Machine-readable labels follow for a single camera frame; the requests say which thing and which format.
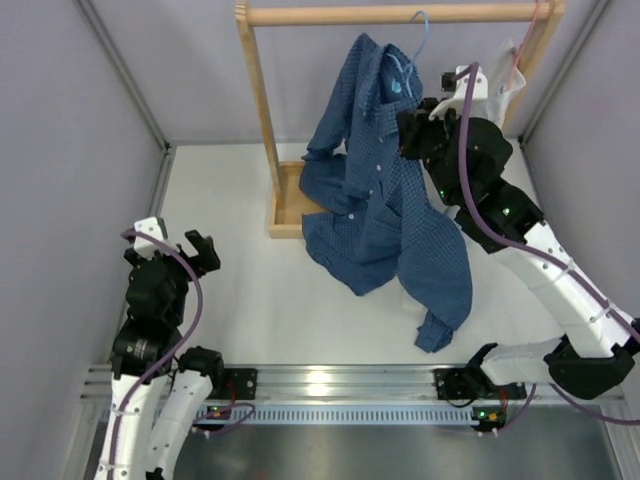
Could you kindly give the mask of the left aluminium frame post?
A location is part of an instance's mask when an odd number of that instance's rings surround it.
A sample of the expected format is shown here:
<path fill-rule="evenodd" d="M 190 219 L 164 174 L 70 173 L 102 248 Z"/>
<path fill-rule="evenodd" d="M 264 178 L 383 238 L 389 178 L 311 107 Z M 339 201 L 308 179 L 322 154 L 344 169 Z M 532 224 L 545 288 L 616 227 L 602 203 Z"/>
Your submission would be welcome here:
<path fill-rule="evenodd" d="M 155 180 L 155 187 L 160 189 L 165 184 L 165 180 L 169 175 L 169 158 L 171 154 L 170 143 L 166 140 L 165 135 L 161 131 L 159 123 L 155 119 L 148 102 L 144 98 L 138 83 L 132 75 L 130 68 L 120 52 L 120 49 L 116 45 L 116 42 L 114 41 L 94 3 L 89 0 L 75 0 L 73 1 L 73 4 L 79 9 L 80 13 L 88 22 L 89 27 L 98 40 L 98 43 L 123 84 L 129 99 L 135 106 L 147 130 L 161 150 L 161 160 Z"/>

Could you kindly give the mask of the white shirt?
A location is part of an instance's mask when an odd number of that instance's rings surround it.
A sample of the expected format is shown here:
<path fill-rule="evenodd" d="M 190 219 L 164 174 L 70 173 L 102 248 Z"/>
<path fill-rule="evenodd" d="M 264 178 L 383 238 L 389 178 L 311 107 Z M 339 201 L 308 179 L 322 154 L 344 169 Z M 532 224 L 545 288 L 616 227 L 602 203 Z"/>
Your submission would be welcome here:
<path fill-rule="evenodd" d="M 486 114 L 487 119 L 499 128 L 504 125 L 511 102 L 527 84 L 516 64 L 517 52 L 513 42 L 506 40 L 489 71 Z"/>

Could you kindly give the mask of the aluminium frame post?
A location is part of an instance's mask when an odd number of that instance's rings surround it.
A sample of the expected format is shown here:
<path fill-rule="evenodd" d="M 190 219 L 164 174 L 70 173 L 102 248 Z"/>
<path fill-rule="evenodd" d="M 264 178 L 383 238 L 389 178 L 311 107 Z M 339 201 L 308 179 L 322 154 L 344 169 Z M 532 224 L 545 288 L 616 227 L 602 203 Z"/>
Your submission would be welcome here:
<path fill-rule="evenodd" d="M 73 4 L 79 9 L 80 13 L 88 22 L 89 27 L 98 40 L 98 43 L 123 84 L 129 99 L 135 106 L 147 130 L 161 150 L 161 160 L 155 180 L 155 187 L 160 189 L 165 184 L 165 180 L 169 175 L 169 158 L 171 154 L 170 143 L 166 140 L 165 135 L 161 131 L 159 123 L 155 119 L 148 102 L 144 98 L 138 83 L 132 75 L 130 68 L 120 52 L 120 49 L 116 45 L 116 42 L 114 41 L 94 3 L 89 0 L 75 0 L 73 1 Z"/>
<path fill-rule="evenodd" d="M 554 77 L 550 81 L 541 102 L 534 110 L 531 119 L 528 121 L 523 133 L 518 137 L 520 149 L 524 150 L 536 132 L 539 124 L 547 113 L 555 95 L 560 91 L 565 83 L 569 72 L 576 63 L 578 57 L 589 42 L 591 35 L 594 33 L 603 17 L 613 4 L 611 0 L 597 0 L 589 10 L 588 15 L 582 22 L 577 34 L 570 44 L 570 48 L 564 55 L 560 66 L 557 68 Z"/>

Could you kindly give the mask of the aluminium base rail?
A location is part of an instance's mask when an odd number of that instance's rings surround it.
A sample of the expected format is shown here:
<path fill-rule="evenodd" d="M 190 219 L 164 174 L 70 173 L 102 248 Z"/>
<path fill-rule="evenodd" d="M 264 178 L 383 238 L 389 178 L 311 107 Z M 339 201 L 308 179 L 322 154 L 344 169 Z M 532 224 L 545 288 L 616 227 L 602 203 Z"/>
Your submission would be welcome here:
<path fill-rule="evenodd" d="M 458 365 L 228 365 L 252 369 L 241 390 L 253 388 L 253 401 L 261 404 L 436 404 L 436 371 Z M 110 367 L 92 365 L 81 384 L 80 401 L 99 403 L 111 397 Z"/>

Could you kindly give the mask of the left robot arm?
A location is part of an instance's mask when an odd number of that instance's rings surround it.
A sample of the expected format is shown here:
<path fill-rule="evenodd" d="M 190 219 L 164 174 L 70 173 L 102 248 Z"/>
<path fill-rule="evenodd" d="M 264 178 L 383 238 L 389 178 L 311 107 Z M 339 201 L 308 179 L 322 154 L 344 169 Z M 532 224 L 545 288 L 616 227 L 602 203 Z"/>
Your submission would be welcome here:
<path fill-rule="evenodd" d="M 95 476 L 98 479 L 170 479 L 198 407 L 223 393 L 222 355 L 183 347 L 192 328 L 180 332 L 188 292 L 202 315 L 200 279 L 220 268 L 211 237 L 185 237 L 187 255 L 173 243 L 159 217 L 138 220 L 123 232 L 124 258 L 131 265 L 126 321 L 111 354 L 111 400 L 107 431 Z"/>

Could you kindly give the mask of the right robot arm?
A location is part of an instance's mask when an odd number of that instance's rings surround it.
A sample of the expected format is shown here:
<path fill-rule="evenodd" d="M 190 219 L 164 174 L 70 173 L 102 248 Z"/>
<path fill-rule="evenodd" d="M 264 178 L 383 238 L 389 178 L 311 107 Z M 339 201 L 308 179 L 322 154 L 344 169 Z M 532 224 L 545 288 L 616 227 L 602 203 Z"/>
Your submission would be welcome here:
<path fill-rule="evenodd" d="M 582 400 L 619 386 L 639 352 L 639 322 L 617 309 L 557 240 L 543 212 L 502 174 L 513 154 L 489 120 L 463 120 L 453 109 L 437 118 L 436 100 L 396 116 L 399 153 L 419 161 L 455 222 L 487 254 L 511 270 L 562 330 L 551 340 L 522 345 L 489 343 L 448 387 L 488 398 L 501 387 L 547 383 Z"/>

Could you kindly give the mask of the blue checked shirt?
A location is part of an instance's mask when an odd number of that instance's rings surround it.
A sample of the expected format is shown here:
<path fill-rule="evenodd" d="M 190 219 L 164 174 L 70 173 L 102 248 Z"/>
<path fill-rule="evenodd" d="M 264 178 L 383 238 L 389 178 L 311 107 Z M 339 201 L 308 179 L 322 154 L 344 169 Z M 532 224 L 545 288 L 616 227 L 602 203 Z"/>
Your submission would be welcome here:
<path fill-rule="evenodd" d="M 429 201 L 422 167 L 399 153 L 399 113 L 422 84 L 395 45 L 358 36 L 307 145 L 300 190 L 322 212 L 302 218 L 310 257 L 357 296 L 398 279 L 426 315 L 415 344 L 446 347 L 472 309 L 459 228 Z"/>

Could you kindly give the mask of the wooden clothes rack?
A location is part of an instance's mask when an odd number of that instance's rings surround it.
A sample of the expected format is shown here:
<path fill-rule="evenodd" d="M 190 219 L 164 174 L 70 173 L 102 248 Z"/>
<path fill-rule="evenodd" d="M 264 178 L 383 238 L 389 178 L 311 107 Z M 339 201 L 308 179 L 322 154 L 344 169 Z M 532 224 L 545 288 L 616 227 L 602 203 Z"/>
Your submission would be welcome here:
<path fill-rule="evenodd" d="M 268 232 L 273 239 L 300 239 L 302 217 L 320 207 L 299 189 L 303 164 L 279 160 L 268 97 L 255 36 L 257 27 L 309 27 L 340 25 L 397 25 L 415 23 L 414 15 L 425 11 L 435 24 L 528 23 L 523 51 L 517 66 L 531 80 L 544 58 L 566 11 L 564 1 L 529 3 L 418 4 L 397 6 L 252 7 L 247 1 L 235 5 L 235 19 L 251 90 L 260 122 L 263 144 L 272 179 Z"/>

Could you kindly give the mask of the right aluminium frame post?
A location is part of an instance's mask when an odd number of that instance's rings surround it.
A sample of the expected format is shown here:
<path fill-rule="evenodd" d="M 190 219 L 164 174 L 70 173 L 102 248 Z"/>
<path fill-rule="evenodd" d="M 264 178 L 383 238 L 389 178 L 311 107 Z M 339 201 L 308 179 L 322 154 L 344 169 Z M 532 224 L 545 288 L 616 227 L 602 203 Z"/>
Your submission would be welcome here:
<path fill-rule="evenodd" d="M 578 57 L 589 42 L 591 35 L 594 33 L 603 17 L 613 4 L 611 0 L 597 0 L 589 10 L 588 15 L 582 22 L 577 34 L 570 44 L 570 48 L 564 55 L 560 66 L 557 68 L 554 77 L 550 81 L 541 102 L 534 110 L 531 119 L 528 121 L 523 133 L 518 137 L 520 149 L 524 150 L 536 132 L 539 124 L 547 113 L 555 95 L 560 91 L 565 83 L 569 72 L 576 63 Z"/>

